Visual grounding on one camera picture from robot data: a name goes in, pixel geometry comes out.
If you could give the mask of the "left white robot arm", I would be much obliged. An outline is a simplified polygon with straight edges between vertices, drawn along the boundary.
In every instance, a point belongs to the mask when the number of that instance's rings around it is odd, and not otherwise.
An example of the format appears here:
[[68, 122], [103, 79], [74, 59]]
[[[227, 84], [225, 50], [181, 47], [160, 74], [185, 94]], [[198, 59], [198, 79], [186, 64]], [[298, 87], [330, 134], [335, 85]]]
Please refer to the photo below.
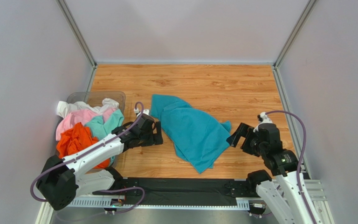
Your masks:
[[161, 123], [140, 113], [135, 121], [113, 129], [78, 153], [62, 159], [57, 155], [48, 158], [40, 175], [31, 183], [30, 194], [37, 201], [48, 202], [54, 210], [61, 210], [79, 196], [115, 193], [120, 189], [122, 176], [112, 167], [97, 172], [92, 169], [129, 149], [161, 144]]

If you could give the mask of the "teal t shirt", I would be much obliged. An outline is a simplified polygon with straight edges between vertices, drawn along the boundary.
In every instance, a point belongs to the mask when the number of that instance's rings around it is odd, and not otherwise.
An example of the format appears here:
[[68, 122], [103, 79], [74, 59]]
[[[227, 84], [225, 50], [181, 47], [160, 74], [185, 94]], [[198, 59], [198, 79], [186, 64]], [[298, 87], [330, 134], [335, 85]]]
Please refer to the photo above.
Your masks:
[[229, 147], [230, 121], [219, 122], [210, 114], [170, 95], [153, 94], [151, 116], [161, 122], [173, 141], [176, 155], [199, 173], [213, 168], [214, 162]]

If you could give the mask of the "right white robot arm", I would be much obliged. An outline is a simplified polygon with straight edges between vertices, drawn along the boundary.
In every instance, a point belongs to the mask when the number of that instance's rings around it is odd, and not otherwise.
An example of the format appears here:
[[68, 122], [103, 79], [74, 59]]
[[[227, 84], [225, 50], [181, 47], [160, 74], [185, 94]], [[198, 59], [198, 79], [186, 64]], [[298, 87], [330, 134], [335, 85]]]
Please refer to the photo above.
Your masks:
[[271, 171], [270, 175], [265, 170], [249, 173], [247, 182], [277, 221], [281, 224], [321, 224], [298, 170], [300, 162], [292, 151], [283, 148], [278, 127], [273, 123], [260, 123], [257, 127], [240, 123], [227, 142], [236, 147], [241, 137], [245, 139], [241, 150], [261, 157]]

